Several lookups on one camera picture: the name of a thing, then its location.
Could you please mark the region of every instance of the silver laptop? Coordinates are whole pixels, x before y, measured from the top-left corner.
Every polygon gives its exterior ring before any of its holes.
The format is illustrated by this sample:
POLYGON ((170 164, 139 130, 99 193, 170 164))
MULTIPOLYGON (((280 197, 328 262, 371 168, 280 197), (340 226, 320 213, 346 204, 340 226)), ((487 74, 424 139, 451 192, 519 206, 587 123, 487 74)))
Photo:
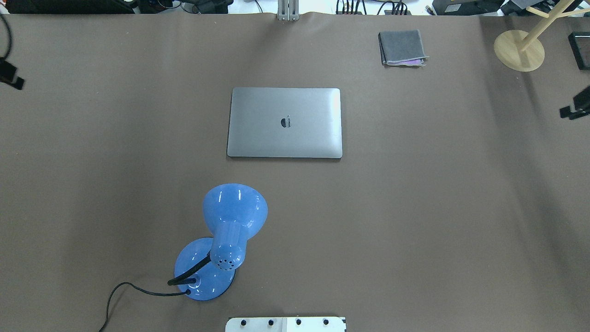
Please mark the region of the silver laptop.
POLYGON ((227 155, 342 158, 340 90, 234 88, 227 155))

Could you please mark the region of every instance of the wooden stand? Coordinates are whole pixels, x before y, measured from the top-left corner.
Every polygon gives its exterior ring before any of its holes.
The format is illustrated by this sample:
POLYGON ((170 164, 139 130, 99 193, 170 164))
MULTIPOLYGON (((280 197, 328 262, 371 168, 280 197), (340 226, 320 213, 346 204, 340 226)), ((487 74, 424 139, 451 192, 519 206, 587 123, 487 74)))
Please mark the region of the wooden stand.
POLYGON ((527 7, 526 10, 544 19, 535 25, 530 33, 522 30, 508 30, 500 34, 494 42, 494 52, 498 59, 508 68, 518 71, 532 71, 539 68, 545 59, 545 49, 537 37, 560 17, 590 12, 590 8, 587 8, 564 13, 572 2, 573 0, 561 0, 548 14, 527 7))

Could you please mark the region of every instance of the sticker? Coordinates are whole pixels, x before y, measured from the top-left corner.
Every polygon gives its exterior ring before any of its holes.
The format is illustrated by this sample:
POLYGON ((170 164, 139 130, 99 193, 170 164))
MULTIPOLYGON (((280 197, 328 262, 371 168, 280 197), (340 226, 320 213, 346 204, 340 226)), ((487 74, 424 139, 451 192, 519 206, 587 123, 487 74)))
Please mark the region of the sticker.
POLYGON ((444 10, 444 12, 456 12, 459 10, 459 8, 461 8, 461 4, 449 5, 447 6, 447 9, 444 10))

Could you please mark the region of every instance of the round blue base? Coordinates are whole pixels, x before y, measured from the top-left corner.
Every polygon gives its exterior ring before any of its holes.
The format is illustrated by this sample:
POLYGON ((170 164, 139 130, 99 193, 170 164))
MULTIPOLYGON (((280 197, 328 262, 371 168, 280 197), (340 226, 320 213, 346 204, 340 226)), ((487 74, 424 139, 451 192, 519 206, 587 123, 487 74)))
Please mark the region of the round blue base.
MULTIPOLYGON (((174 277, 183 274, 205 258, 209 250, 211 250, 212 244, 213 238, 203 237, 184 247, 176 259, 176 264, 174 264, 174 277)), ((223 294, 230 287, 234 275, 235 270, 223 271, 214 264, 209 263, 189 277, 195 278, 196 283, 178 285, 178 289, 181 292, 190 289, 191 293, 186 296, 193 300, 208 301, 223 294)))

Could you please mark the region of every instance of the microfiber cloth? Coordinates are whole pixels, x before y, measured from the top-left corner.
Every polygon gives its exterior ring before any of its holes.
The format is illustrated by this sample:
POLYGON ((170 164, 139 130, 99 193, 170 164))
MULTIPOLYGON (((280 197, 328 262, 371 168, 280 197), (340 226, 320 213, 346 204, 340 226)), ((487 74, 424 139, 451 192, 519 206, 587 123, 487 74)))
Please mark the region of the microfiber cloth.
POLYGON ((389 66, 424 66, 424 47, 419 30, 379 33, 381 62, 389 66))

